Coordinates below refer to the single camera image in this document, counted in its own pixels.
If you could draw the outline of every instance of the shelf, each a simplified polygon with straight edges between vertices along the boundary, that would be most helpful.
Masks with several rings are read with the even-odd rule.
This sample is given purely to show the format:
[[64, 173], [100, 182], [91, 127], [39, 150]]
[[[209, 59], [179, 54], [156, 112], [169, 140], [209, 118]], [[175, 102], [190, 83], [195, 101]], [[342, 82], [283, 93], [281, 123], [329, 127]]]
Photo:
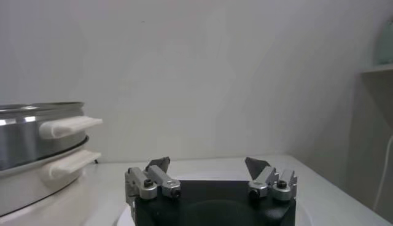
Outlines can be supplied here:
[[369, 70], [366, 70], [363, 73], [369, 74], [369, 73], [388, 72], [388, 71], [391, 71], [393, 73], [393, 64], [375, 66], [374, 68], [370, 68]]

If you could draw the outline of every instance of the black bolt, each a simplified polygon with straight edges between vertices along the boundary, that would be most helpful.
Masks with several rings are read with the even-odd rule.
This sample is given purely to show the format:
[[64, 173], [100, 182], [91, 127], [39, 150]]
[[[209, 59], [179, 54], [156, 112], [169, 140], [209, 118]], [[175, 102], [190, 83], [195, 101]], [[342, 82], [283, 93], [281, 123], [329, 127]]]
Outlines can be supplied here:
[[172, 190], [171, 191], [172, 198], [179, 198], [181, 195], [182, 195], [182, 192], [180, 190]]
[[259, 199], [259, 191], [257, 189], [250, 190], [250, 192], [248, 193], [248, 197], [251, 200], [258, 200]]
[[152, 180], [150, 180], [150, 179], [146, 179], [144, 182], [143, 182], [143, 187], [151, 187], [151, 186], [153, 186], [153, 181]]
[[277, 182], [277, 188], [284, 189], [286, 187], [287, 187], [287, 182], [285, 182], [285, 181], [278, 181]]

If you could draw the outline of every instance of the white countertop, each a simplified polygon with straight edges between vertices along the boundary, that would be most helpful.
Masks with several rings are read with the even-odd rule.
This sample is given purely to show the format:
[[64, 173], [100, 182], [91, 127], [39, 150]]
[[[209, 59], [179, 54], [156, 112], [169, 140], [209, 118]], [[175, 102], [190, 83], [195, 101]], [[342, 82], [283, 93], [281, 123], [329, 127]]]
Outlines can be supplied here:
[[[297, 202], [313, 225], [391, 225], [290, 156], [255, 158], [268, 161], [279, 172], [284, 168], [295, 170], [298, 176]], [[52, 225], [53, 220], [57, 225], [116, 225], [126, 208], [124, 172], [129, 167], [144, 168], [146, 165], [147, 162], [89, 165], [85, 174], [70, 186], [31, 208], [0, 220], [0, 225], [23, 225], [24, 222]], [[220, 179], [250, 179], [244, 158], [172, 161], [168, 174], [184, 178], [207, 171], [219, 175]]]

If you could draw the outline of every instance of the pot handle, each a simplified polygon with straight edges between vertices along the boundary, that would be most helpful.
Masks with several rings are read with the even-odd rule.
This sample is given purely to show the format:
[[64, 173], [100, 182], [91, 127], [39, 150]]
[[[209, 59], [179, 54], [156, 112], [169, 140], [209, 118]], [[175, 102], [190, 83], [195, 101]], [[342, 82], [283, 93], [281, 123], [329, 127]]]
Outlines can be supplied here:
[[41, 178], [44, 181], [54, 181], [68, 176], [92, 161], [100, 158], [101, 153], [91, 152], [89, 150], [80, 150], [67, 157], [61, 158], [54, 162], [44, 165], [41, 169]]
[[39, 127], [39, 135], [42, 139], [58, 139], [74, 135], [103, 122], [102, 119], [94, 119], [87, 116], [76, 116], [66, 119], [58, 119], [44, 122]]

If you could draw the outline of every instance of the white cable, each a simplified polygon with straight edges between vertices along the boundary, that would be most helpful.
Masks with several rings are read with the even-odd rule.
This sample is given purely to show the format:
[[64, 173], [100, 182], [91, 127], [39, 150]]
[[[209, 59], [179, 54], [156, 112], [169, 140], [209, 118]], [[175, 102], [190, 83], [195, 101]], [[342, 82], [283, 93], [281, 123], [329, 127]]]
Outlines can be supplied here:
[[376, 210], [376, 207], [378, 206], [379, 199], [381, 198], [383, 184], [385, 183], [387, 164], [389, 163], [389, 153], [391, 151], [392, 141], [393, 141], [393, 136], [391, 136], [391, 138], [389, 139], [389, 142], [387, 143], [386, 153], [385, 153], [385, 164], [383, 166], [381, 180], [379, 182], [378, 191], [376, 193], [376, 197], [375, 197], [374, 205], [373, 205], [373, 210], [374, 211]]

